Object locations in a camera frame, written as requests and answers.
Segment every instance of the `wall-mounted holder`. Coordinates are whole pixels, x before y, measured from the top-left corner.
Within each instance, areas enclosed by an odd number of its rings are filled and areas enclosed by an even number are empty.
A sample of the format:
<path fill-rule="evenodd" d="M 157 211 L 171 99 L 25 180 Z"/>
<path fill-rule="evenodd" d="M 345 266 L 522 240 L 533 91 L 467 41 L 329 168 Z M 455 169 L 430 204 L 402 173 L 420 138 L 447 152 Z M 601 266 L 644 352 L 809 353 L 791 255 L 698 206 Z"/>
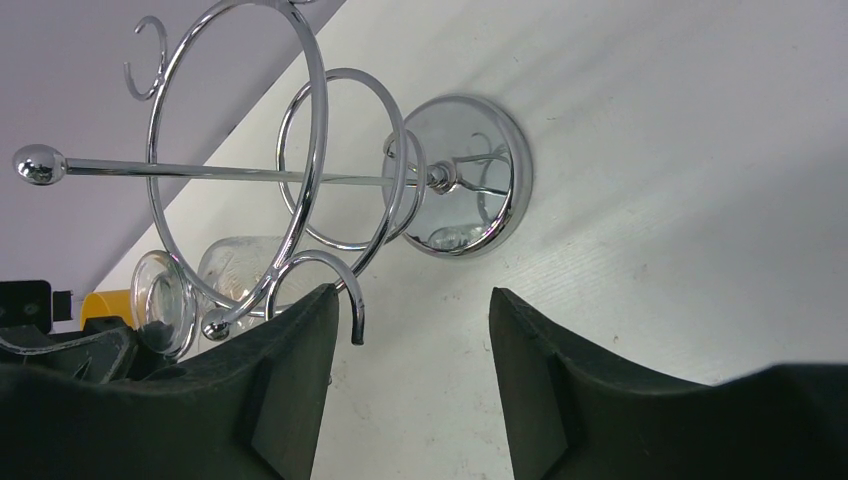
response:
<path fill-rule="evenodd" d="M 52 185 L 65 175 L 145 177 L 154 224 L 180 272 L 178 280 L 183 285 L 176 290 L 189 292 L 185 295 L 203 295 L 218 307 L 205 314 L 202 320 L 181 318 L 179 321 L 192 322 L 192 325 L 200 321 L 201 331 L 211 340 L 227 338 L 230 325 L 245 315 L 270 319 L 279 313 L 280 307 L 275 307 L 275 298 L 283 279 L 300 263 L 319 261 L 339 274 L 340 280 L 336 284 L 339 291 L 347 288 L 354 313 L 352 341 L 361 344 L 365 312 L 356 276 L 368 266 L 385 242 L 403 235 L 417 249 L 438 257 L 484 253 L 500 244 L 515 230 L 529 203 L 533 181 L 530 151 L 521 130 L 508 114 L 482 98 L 456 94 L 433 99 L 404 119 L 388 90 L 371 75 L 351 68 L 324 69 L 317 40 L 296 7 L 297 3 L 310 2 L 222 0 L 188 29 L 170 56 L 162 22 L 148 16 L 138 23 L 136 33 L 152 24 L 160 39 L 158 72 L 146 92 L 138 90 L 129 64 L 124 65 L 124 77 L 132 96 L 141 101 L 153 99 L 147 132 L 146 162 L 66 158 L 46 145 L 29 145 L 14 155 L 16 172 L 34 185 Z M 277 142 L 277 170 L 158 163 L 162 109 L 168 87 L 180 63 L 197 37 L 215 19 L 235 7 L 248 4 L 270 7 L 289 20 L 303 47 L 309 72 L 309 82 L 297 93 L 283 117 Z M 329 116 L 327 82 L 338 79 L 353 80 L 370 88 L 389 115 L 393 133 L 388 136 L 382 149 L 383 176 L 323 172 Z M 310 95 L 311 133 L 306 169 L 304 172 L 289 172 L 285 169 L 284 154 L 289 129 L 295 112 Z M 159 194 L 159 177 L 279 183 L 292 219 L 262 279 L 242 300 L 235 301 L 215 291 L 186 262 L 165 218 Z M 297 200 L 289 191 L 289 182 L 302 183 Z M 308 224 L 318 187 L 322 183 L 382 188 L 386 208 L 369 242 L 350 243 L 332 239 Z M 329 247 L 362 253 L 348 266 L 327 252 L 296 252 L 304 232 Z M 148 322 L 165 321 L 173 323 L 173 320 L 165 318 L 148 319 Z M 167 345 L 160 345 L 159 348 L 180 356 L 191 345 L 193 335 L 190 332 L 193 328 L 178 328 L 175 331 L 185 333 L 174 335 L 165 342 Z M 161 335 L 157 341 L 161 344 Z"/>

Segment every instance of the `chrome ball finial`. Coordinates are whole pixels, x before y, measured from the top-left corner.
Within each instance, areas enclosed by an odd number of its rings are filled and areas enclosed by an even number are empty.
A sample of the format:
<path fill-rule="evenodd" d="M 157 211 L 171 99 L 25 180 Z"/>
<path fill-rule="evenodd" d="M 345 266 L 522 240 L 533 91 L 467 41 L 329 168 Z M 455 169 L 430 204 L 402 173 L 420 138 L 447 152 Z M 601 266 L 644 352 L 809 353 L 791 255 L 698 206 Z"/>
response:
<path fill-rule="evenodd" d="M 213 342 L 226 340 L 230 336 L 230 324 L 224 321 L 224 315 L 227 310 L 224 308 L 214 308 L 203 316 L 200 321 L 200 331 L 203 336 Z"/>
<path fill-rule="evenodd" d="M 15 152 L 12 163 L 18 175 L 33 185 L 53 185 L 68 170 L 65 156 L 47 145 L 27 145 Z"/>

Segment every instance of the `metal ring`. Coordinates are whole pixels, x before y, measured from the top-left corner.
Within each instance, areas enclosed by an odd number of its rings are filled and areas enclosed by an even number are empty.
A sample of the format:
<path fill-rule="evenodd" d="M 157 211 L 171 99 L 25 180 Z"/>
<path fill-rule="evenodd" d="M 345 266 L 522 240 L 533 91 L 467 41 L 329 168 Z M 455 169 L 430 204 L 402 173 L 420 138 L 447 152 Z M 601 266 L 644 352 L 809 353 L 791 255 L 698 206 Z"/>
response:
<path fill-rule="evenodd" d="M 162 106 L 165 102 L 165 98 L 167 97 L 168 86 L 170 85 L 173 76 L 176 74 L 183 57 L 200 33 L 202 33 L 213 20 L 235 7 L 249 4 L 271 7 L 282 13 L 286 19 L 288 19 L 289 23 L 291 23 L 303 47 L 303 53 L 306 58 L 307 69 L 309 71 L 309 81 L 315 90 L 315 96 L 312 101 L 312 126 L 309 138 L 309 157 L 303 175 L 303 188 L 300 192 L 297 208 L 292 214 L 292 220 L 286 230 L 283 242 L 280 244 L 280 248 L 274 256 L 274 260 L 268 266 L 268 269 L 265 271 L 265 274 L 262 276 L 260 281 L 257 282 L 244 299 L 236 302 L 231 298 L 221 295 L 201 280 L 197 275 L 197 272 L 191 268 L 174 242 L 174 238 L 168 228 L 168 222 L 164 213 L 164 205 L 159 193 L 159 182 L 156 178 L 149 178 L 147 180 L 147 193 L 150 200 L 151 210 L 153 212 L 153 222 L 156 225 L 156 230 L 159 232 L 159 238 L 162 240 L 165 249 L 168 253 L 170 253 L 177 265 L 179 265 L 179 267 L 183 270 L 183 273 L 189 283 L 191 283 L 200 293 L 213 301 L 216 305 L 228 309 L 224 320 L 229 322 L 249 313 L 264 315 L 264 311 L 260 310 L 258 312 L 251 312 L 251 310 L 256 307 L 259 302 L 261 302 L 262 298 L 267 294 L 272 282 L 279 277 L 283 264 L 294 253 L 294 249 L 297 246 L 300 237 L 303 235 L 304 228 L 306 227 L 306 221 L 312 211 L 321 174 L 323 172 L 329 119 L 327 79 L 326 72 L 324 70 L 324 62 L 318 48 L 318 42 L 315 39 L 315 35 L 310 30 L 306 19 L 294 5 L 288 2 L 221 0 L 213 5 L 209 8 L 209 10 L 201 15 L 191 28 L 189 28 L 177 45 L 167 68 L 162 74 L 162 83 L 156 91 L 156 95 L 153 99 L 153 108 L 150 113 L 150 124 L 147 132 L 146 160 L 147 163 L 156 163 L 159 127 L 162 120 Z"/>
<path fill-rule="evenodd" d="M 380 100 L 383 101 L 383 105 L 386 106 L 387 110 L 389 110 L 389 104 L 386 103 L 387 99 L 390 100 L 390 103 L 395 104 L 394 99 L 389 94 L 388 90 L 386 90 L 385 86 L 383 86 L 383 84 L 380 83 L 380 81 L 378 81 L 376 78 L 361 70 L 356 70 L 353 68 L 336 68 L 327 72 L 328 82 L 345 78 L 357 81 L 370 88 L 375 94 L 377 94 L 378 97 L 380 97 Z M 294 119 L 294 115 L 297 113 L 297 110 L 300 108 L 301 104 L 303 104 L 303 102 L 309 97 L 309 92 L 310 84 L 307 83 L 303 86 L 303 88 L 301 88 L 297 92 L 297 94 L 294 96 L 291 103 L 289 104 L 288 108 L 286 109 L 285 115 L 283 115 L 283 123 L 280 126 L 280 137 L 277 142 L 277 168 L 281 171 L 284 171 L 286 169 L 285 146 L 288 140 L 289 130 L 291 129 L 292 120 Z M 412 223 L 415 214 L 418 213 L 418 209 L 421 207 L 421 203 L 424 201 L 424 194 L 427 189 L 427 159 L 424 156 L 424 149 L 421 147 L 421 142 L 418 141 L 418 138 L 415 137 L 412 132 L 406 131 L 405 128 L 402 131 L 406 133 L 406 137 L 412 142 L 412 147 L 415 149 L 415 155 L 418 158 L 418 167 L 415 169 L 415 173 L 418 177 L 418 184 L 415 186 L 415 202 L 413 203 L 412 208 L 410 208 L 403 221 L 397 224 L 395 228 L 391 231 L 391 233 L 389 233 L 388 238 L 386 239 L 386 243 L 400 236 L 400 234 L 402 234 L 403 231 L 406 230 L 409 224 Z M 392 133 L 392 135 L 390 135 L 388 138 L 394 140 L 395 138 L 398 138 L 399 133 L 400 132 L 395 130 L 394 133 Z M 398 163 L 400 165 L 406 165 L 407 157 L 401 156 L 401 158 L 398 159 Z M 406 167 L 404 167 L 402 170 L 403 171 L 401 171 L 400 174 L 395 174 L 396 182 L 398 179 L 401 179 L 404 182 L 406 181 Z M 289 212 L 294 211 L 295 203 L 294 199 L 292 198 L 291 189 L 289 188 L 288 182 L 280 182 L 280 192 L 283 194 L 283 200 L 286 202 L 286 207 L 289 209 Z M 306 226 L 306 233 L 308 233 L 312 238 L 322 243 L 323 245 L 343 251 L 363 251 L 367 249 L 368 246 L 371 245 L 371 243 L 373 242 L 373 239 L 372 242 L 343 242 L 341 240 L 336 240 L 334 238 L 322 234 L 318 231 L 318 229 L 312 227 L 311 225 Z"/>

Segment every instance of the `yellow object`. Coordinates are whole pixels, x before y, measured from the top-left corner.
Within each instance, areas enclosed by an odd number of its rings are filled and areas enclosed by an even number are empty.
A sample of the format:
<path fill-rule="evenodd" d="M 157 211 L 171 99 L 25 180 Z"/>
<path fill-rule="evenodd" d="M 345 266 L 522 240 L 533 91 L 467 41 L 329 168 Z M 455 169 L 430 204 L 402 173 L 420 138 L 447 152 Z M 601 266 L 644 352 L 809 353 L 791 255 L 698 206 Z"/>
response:
<path fill-rule="evenodd" d="M 85 327 L 85 321 L 95 317 L 121 317 L 132 328 L 135 323 L 130 308 L 129 290 L 111 290 L 108 292 L 93 292 L 85 296 L 80 314 L 80 328 Z"/>

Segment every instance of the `metal loop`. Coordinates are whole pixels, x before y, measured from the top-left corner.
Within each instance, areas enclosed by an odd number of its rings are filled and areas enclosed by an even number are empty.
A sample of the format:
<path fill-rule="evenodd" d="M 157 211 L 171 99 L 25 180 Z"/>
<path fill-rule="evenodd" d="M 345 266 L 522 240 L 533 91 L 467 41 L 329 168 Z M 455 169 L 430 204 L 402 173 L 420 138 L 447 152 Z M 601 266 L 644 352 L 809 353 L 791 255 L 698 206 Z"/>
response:
<path fill-rule="evenodd" d="M 159 36 L 159 69 L 156 71 L 156 77 L 153 79 L 153 84 L 146 92 L 142 93 L 135 85 L 135 80 L 132 77 L 132 67 L 129 62 L 124 62 L 124 82 L 127 84 L 127 90 L 134 99 L 144 102 L 153 98 L 156 90 L 162 85 L 162 75 L 165 73 L 165 68 L 168 66 L 168 34 L 165 31 L 165 25 L 161 20 L 148 15 L 142 18 L 135 26 L 135 33 L 141 33 L 144 27 L 153 25 L 156 28 L 156 34 Z"/>
<path fill-rule="evenodd" d="M 383 84 L 380 83 L 376 78 L 361 70 L 356 70 L 352 68 L 337 68 L 329 70 L 327 72 L 328 82 L 344 78 L 357 81 L 370 88 L 375 94 L 377 94 L 378 97 L 380 97 L 380 100 L 383 101 L 383 105 L 386 107 L 390 118 L 392 117 L 392 110 L 397 109 L 397 104 L 395 103 L 394 98 L 389 94 L 388 90 L 386 90 Z M 289 104 L 288 108 L 286 109 L 286 113 L 283 115 L 283 122 L 280 126 L 280 138 L 277 143 L 277 168 L 281 171 L 284 171 L 286 169 L 285 146 L 286 142 L 288 141 L 288 135 L 289 130 L 291 129 L 292 120 L 294 119 L 294 115 L 297 113 L 297 110 L 309 97 L 309 93 L 310 84 L 307 83 L 303 86 L 303 88 L 300 89 L 300 91 L 297 92 L 297 94 L 294 96 L 291 103 Z M 394 132 L 389 136 L 389 139 L 393 141 L 395 138 L 398 138 L 400 136 L 400 132 L 406 133 L 402 140 L 402 143 L 405 143 L 407 139 L 411 141 L 412 147 L 415 150 L 415 156 L 418 159 L 418 164 L 417 166 L 413 166 L 415 164 L 409 162 L 407 160 L 408 157 L 406 155 L 400 154 L 398 168 L 395 171 L 395 183 L 393 185 L 395 188 L 397 188 L 398 182 L 405 182 L 406 171 L 403 166 L 409 166 L 409 169 L 417 174 L 417 184 L 415 186 L 415 201 L 403 221 L 395 225 L 395 227 L 391 230 L 388 237 L 386 238 L 386 242 L 390 242 L 400 236 L 400 234 L 402 234 L 403 231 L 406 230 L 409 224 L 412 223 L 415 214 L 418 213 L 418 209 L 421 207 L 421 203 L 424 201 L 424 194 L 427 189 L 427 159 L 425 158 L 424 149 L 421 147 L 421 142 L 418 141 L 418 138 L 415 137 L 412 132 L 407 131 L 405 128 L 402 128 L 400 131 L 398 131 L 397 128 L 394 128 Z M 387 140 L 387 143 L 383 146 L 384 150 L 390 143 L 390 140 Z M 283 200 L 286 202 L 286 207 L 289 209 L 289 212 L 292 212 L 294 210 L 295 203 L 294 199 L 292 198 L 291 189 L 289 188 L 287 182 L 280 182 L 280 192 L 283 195 Z M 394 204 L 389 203 L 389 205 L 386 207 L 387 211 L 392 206 L 394 206 Z M 397 205 L 394 206 L 395 210 L 398 208 L 400 208 L 400 201 L 398 201 Z M 368 249 L 374 241 L 372 239 L 369 242 L 343 242 L 341 240 L 336 240 L 334 238 L 322 234 L 311 225 L 306 226 L 306 233 L 308 233 L 312 238 L 314 238 L 323 245 L 343 251 L 364 251 Z"/>
<path fill-rule="evenodd" d="M 148 178 L 147 193 L 150 200 L 151 210 L 153 212 L 153 221 L 156 225 L 156 230 L 159 232 L 159 238 L 165 249 L 171 255 L 173 260 L 182 269 L 186 279 L 196 289 L 198 295 L 203 295 L 216 305 L 227 309 L 222 316 L 222 320 L 232 323 L 235 320 L 245 316 L 263 316 L 264 310 L 260 307 L 253 311 L 259 303 L 265 298 L 271 284 L 280 276 L 281 269 L 284 263 L 292 256 L 297 243 L 303 235 L 306 227 L 306 220 L 311 213 L 316 192 L 319 186 L 321 174 L 324 169 L 324 155 L 327 144 L 327 124 L 329 119 L 328 99 L 327 99 L 327 79 L 324 70 L 324 62 L 321 58 L 321 52 L 318 48 L 318 42 L 315 35 L 309 28 L 306 18 L 292 4 L 288 2 L 268 2 L 266 0 L 221 0 L 206 12 L 189 28 L 183 38 L 180 40 L 177 48 L 165 67 L 161 76 L 161 85 L 156 90 L 153 97 L 153 107 L 150 113 L 150 123 L 147 132 L 147 163 L 157 163 L 157 147 L 159 141 L 159 128 L 162 121 L 162 108 L 167 98 L 168 86 L 179 68 L 183 57 L 197 40 L 197 37 L 220 15 L 241 5 L 262 5 L 273 8 L 282 13 L 292 27 L 300 40 L 303 47 L 304 57 L 306 59 L 307 70 L 309 72 L 309 80 L 315 91 L 312 100 L 312 126 L 309 138 L 309 157 L 306 163 L 306 169 L 303 177 L 303 188 L 300 192 L 297 208 L 292 215 L 292 220 L 283 237 L 283 241 L 277 250 L 274 260 L 268 269 L 262 275 L 261 279 L 241 300 L 235 301 L 227 298 L 217 292 L 210 285 L 206 284 L 192 269 L 191 265 L 186 261 L 179 247 L 174 241 L 171 230 L 168 228 L 168 221 L 165 218 L 164 204 L 159 192 L 159 182 L 156 178 Z"/>
<path fill-rule="evenodd" d="M 350 297 L 350 306 L 353 315 L 353 326 L 351 327 L 351 343 L 354 345 L 362 345 L 364 342 L 365 332 L 365 300 L 362 296 L 362 289 L 359 287 L 359 282 L 356 280 L 356 275 L 350 267 L 347 266 L 339 257 L 329 254 L 321 250 L 306 250 L 294 254 L 286 260 L 283 268 L 280 270 L 280 277 L 271 284 L 271 290 L 268 292 L 268 297 L 265 300 L 265 318 L 271 320 L 275 316 L 275 307 L 277 303 L 277 291 L 282 285 L 286 277 L 298 265 L 307 262 L 321 262 L 324 265 L 336 271 L 341 279 L 342 285 L 347 288 L 348 296 Z"/>

